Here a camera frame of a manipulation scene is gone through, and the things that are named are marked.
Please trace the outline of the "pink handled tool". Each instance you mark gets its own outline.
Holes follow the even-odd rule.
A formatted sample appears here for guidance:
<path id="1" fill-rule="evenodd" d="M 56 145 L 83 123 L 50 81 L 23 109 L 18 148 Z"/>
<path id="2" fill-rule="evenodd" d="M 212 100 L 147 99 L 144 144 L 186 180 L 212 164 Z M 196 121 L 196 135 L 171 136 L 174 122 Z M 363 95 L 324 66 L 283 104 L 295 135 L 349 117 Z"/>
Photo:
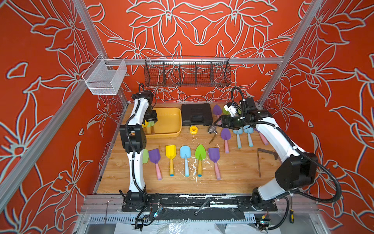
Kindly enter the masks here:
<path id="1" fill-rule="evenodd" d="M 223 128 L 221 130 L 221 138 L 224 140 L 224 145 L 225 145 L 225 153 L 229 153 L 229 145 L 228 141 L 231 139 L 231 133 L 227 128 Z"/>

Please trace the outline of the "purple square shovel pink handle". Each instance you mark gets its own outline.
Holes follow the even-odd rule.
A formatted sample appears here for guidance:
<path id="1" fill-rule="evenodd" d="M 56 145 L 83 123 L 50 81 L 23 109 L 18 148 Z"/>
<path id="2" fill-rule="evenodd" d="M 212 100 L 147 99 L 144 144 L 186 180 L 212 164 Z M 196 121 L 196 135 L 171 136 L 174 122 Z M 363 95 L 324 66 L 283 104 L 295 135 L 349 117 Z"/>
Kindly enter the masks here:
<path id="1" fill-rule="evenodd" d="M 258 134 L 259 134 L 259 136 L 260 136 L 263 144 L 264 145 L 268 145 L 269 142 L 267 141 L 266 137 L 257 128 L 255 128 L 255 131 L 258 132 Z"/>

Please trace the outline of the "purple shovel blade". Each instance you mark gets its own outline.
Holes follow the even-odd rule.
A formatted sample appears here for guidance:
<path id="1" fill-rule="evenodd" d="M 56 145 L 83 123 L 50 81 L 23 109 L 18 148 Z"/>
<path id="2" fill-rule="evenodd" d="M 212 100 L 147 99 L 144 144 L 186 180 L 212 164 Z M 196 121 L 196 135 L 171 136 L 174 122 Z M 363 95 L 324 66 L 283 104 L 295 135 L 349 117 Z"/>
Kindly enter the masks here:
<path id="1" fill-rule="evenodd" d="M 162 174 L 159 167 L 159 161 L 161 159 L 159 149 L 153 149 L 149 151 L 149 160 L 155 164 L 156 176 L 158 180 L 162 180 Z"/>

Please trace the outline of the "yellow shovel yellow handle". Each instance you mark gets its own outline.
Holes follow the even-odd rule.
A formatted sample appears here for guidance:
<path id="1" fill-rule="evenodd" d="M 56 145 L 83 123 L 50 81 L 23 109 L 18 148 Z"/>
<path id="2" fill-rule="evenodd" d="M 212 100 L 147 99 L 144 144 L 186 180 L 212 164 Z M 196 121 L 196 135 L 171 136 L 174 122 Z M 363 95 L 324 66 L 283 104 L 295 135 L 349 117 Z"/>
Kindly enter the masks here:
<path id="1" fill-rule="evenodd" d="M 176 157 L 176 145 L 167 145 L 166 146 L 166 157 L 169 159 L 169 175 L 174 176 L 173 160 Z"/>

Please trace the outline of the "light green shovel blade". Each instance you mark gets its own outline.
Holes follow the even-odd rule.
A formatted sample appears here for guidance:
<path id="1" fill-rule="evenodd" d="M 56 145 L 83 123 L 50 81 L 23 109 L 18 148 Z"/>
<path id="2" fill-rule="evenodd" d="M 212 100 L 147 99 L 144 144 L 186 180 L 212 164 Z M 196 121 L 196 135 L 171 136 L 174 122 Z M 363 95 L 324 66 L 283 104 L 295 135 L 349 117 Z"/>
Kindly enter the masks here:
<path id="1" fill-rule="evenodd" d="M 149 161 L 149 151 L 147 149 L 144 149 L 142 163 L 146 164 L 148 163 L 148 161 Z"/>

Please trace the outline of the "small green shovel wooden handle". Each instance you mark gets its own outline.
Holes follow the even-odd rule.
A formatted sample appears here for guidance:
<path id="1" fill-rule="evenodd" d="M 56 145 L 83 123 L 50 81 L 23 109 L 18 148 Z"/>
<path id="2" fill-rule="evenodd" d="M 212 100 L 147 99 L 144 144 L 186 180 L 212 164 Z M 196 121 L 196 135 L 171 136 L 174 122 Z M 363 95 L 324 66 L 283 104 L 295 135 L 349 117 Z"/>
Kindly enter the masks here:
<path id="1" fill-rule="evenodd" d="M 197 175 L 201 177 L 203 175 L 202 162 L 206 158 L 206 150 L 202 144 L 199 144 L 195 150 L 195 158 L 198 160 Z"/>

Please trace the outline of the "blue shovel white handle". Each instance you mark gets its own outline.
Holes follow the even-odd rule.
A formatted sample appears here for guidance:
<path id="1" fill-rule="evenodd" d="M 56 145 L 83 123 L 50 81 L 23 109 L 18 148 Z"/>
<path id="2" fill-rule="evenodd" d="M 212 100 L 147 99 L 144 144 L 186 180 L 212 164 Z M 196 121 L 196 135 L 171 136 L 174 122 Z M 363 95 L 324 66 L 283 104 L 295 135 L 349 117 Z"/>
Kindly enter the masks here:
<path id="1" fill-rule="evenodd" d="M 189 170 L 189 161 L 188 159 L 191 157 L 191 148 L 189 146 L 182 146 L 180 148 L 180 156 L 185 162 L 185 176 L 190 176 L 190 170 Z"/>

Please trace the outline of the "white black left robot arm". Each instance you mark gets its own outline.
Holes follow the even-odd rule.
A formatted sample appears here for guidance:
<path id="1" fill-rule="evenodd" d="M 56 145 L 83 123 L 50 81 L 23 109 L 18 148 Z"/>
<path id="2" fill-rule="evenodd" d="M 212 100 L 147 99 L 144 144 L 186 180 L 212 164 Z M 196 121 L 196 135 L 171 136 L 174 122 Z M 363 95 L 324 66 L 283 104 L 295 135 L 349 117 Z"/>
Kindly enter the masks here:
<path id="1" fill-rule="evenodd" d="M 125 204 L 133 209 L 141 209 L 151 196 L 146 193 L 143 176 L 143 156 L 147 145 L 143 125 L 157 122 L 157 113 L 153 109 L 154 94 L 147 91 L 144 84 L 139 84 L 138 92 L 133 94 L 134 107 L 125 124 L 120 126 L 120 137 L 127 153 L 130 166 L 130 185 L 125 197 Z"/>

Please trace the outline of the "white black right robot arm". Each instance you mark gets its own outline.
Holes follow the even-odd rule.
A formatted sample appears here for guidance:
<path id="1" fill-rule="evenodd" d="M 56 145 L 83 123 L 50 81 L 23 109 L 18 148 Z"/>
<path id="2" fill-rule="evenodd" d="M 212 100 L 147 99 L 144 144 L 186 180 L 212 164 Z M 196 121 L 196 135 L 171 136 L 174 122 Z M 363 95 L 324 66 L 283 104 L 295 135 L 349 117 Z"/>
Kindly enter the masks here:
<path id="1" fill-rule="evenodd" d="M 256 128 L 271 144 L 279 160 L 280 167 L 275 177 L 265 185 L 255 188 L 251 195 L 254 209 L 262 210 L 268 203 L 291 194 L 299 194 L 305 198 L 320 202 L 334 203 L 341 198 L 342 190 L 338 179 L 318 161 L 318 157 L 300 148 L 277 124 L 272 114 L 265 109 L 259 110 L 253 98 L 246 98 L 242 90 L 235 86 L 231 93 L 238 91 L 241 100 L 236 103 L 232 99 L 224 107 L 229 115 L 218 118 L 224 129 L 240 130 L 245 127 Z M 332 180 L 335 194 L 329 199 L 321 199 L 302 192 L 300 189 L 314 183 L 317 169 L 322 169 Z"/>

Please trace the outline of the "yellow storage box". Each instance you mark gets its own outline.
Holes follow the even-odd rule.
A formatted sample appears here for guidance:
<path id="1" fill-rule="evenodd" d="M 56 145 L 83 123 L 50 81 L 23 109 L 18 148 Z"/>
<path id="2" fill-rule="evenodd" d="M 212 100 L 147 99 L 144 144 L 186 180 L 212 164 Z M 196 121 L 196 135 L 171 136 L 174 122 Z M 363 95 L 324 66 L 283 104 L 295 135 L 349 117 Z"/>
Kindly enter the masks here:
<path id="1" fill-rule="evenodd" d="M 182 130 L 182 114 L 177 107 L 160 107 L 154 109 L 157 122 L 152 127 L 145 127 L 146 138 L 177 137 Z"/>

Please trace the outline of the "black plastic tool case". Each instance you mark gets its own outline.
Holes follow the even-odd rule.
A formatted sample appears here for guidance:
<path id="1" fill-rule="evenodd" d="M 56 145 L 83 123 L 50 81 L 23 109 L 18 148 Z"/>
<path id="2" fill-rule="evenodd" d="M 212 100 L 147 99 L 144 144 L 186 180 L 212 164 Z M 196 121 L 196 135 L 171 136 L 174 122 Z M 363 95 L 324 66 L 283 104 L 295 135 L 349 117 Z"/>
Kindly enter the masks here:
<path id="1" fill-rule="evenodd" d="M 181 113 L 182 126 L 213 124 L 212 111 L 208 103 L 182 104 Z"/>

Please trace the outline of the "hex key on table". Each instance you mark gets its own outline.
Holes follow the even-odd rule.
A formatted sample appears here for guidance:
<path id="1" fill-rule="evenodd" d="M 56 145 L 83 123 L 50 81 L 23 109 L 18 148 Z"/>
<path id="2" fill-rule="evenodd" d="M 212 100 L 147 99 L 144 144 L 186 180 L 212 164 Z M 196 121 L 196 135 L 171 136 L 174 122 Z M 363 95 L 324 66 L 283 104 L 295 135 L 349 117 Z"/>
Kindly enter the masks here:
<path id="1" fill-rule="evenodd" d="M 275 166 L 279 165 L 279 155 L 275 151 L 258 148 L 257 149 L 258 175 L 262 177 L 263 171 L 274 172 Z"/>

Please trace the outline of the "yellow black screwdriver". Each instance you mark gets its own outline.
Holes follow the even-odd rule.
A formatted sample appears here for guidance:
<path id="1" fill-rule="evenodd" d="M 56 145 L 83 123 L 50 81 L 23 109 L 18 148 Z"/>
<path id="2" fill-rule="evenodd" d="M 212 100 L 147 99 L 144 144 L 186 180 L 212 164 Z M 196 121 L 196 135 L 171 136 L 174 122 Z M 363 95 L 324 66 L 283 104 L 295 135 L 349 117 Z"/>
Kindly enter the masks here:
<path id="1" fill-rule="evenodd" d="M 290 211 L 289 211 L 289 222 L 293 224 L 294 220 L 295 220 L 294 210 L 290 209 Z"/>

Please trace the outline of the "clear mesh wall basket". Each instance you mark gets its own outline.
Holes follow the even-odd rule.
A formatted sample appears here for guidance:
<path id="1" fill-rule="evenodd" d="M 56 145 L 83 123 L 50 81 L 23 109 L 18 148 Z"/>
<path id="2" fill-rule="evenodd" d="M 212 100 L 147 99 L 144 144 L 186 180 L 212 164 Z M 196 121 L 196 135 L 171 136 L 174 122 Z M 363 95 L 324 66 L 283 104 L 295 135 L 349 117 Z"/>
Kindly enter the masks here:
<path id="1" fill-rule="evenodd" d="M 93 95 L 116 95 L 127 70 L 124 59 L 104 59 L 99 55 L 82 78 Z"/>

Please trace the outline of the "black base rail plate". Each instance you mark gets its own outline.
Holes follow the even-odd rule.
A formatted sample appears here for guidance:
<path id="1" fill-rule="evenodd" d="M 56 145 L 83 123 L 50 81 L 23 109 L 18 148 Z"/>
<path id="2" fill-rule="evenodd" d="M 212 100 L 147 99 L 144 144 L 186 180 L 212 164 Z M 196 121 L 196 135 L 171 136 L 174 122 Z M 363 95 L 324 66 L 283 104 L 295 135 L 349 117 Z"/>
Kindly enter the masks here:
<path id="1" fill-rule="evenodd" d="M 161 205 L 171 209 L 198 209 L 206 199 L 213 200 L 205 208 L 233 208 L 242 212 L 256 212 L 251 202 L 251 195 L 232 194 L 158 194 L 154 197 L 143 197 L 142 194 L 132 193 L 123 197 L 122 211 L 139 211 L 146 204 Z"/>

